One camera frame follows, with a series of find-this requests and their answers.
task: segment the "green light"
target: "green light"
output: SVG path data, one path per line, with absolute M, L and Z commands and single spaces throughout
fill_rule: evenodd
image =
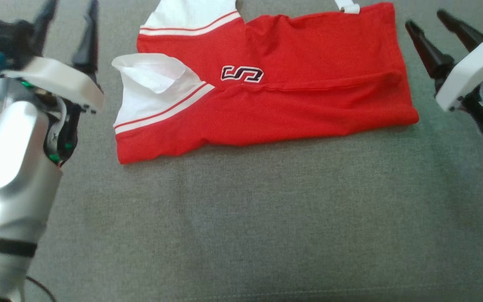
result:
M 25 88 L 27 88 L 27 89 L 32 89 L 32 88 L 34 87 L 34 86 L 33 86 L 33 84 L 31 84 L 31 83 L 29 83 L 29 82 L 27 82 L 27 81 L 21 81 L 21 84 L 22 84 L 22 85 L 23 85 Z
M 61 157 L 58 154 L 50 154 L 49 159 L 54 163 L 59 163 L 61 161 Z

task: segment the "black cable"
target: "black cable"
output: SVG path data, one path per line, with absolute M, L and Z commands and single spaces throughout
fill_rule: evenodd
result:
M 40 289 L 42 289 L 49 296 L 49 298 L 52 300 L 52 302 L 57 302 L 57 299 L 55 298 L 55 296 L 53 296 L 52 292 L 50 292 L 48 290 L 48 288 L 45 287 L 42 283 L 38 282 L 37 280 L 35 280 L 35 279 L 33 279 L 29 276 L 26 279 L 29 280 L 34 285 L 40 287 Z

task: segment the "robotic arm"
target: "robotic arm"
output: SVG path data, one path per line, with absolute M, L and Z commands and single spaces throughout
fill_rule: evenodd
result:
M 34 23 L 0 21 L 0 302 L 25 300 L 23 284 L 62 177 L 79 117 L 102 109 L 96 83 L 98 2 L 86 15 L 72 66 L 42 57 L 57 0 Z
M 406 29 L 428 75 L 435 80 L 437 103 L 445 111 L 459 109 L 471 115 L 483 135 L 483 33 L 445 10 L 439 10 L 437 17 L 470 52 L 461 62 L 455 63 L 437 49 L 414 21 L 406 22 Z

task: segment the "red and white shirt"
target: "red and white shirt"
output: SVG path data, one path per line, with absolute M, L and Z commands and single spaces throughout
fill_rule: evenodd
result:
M 162 0 L 140 54 L 113 61 L 122 164 L 205 143 L 245 146 L 418 121 L 391 3 L 359 15 L 261 16 L 235 0 Z

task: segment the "black band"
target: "black band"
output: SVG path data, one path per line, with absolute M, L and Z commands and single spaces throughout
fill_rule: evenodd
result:
M 35 243 L 0 238 L 0 253 L 33 258 L 37 245 Z

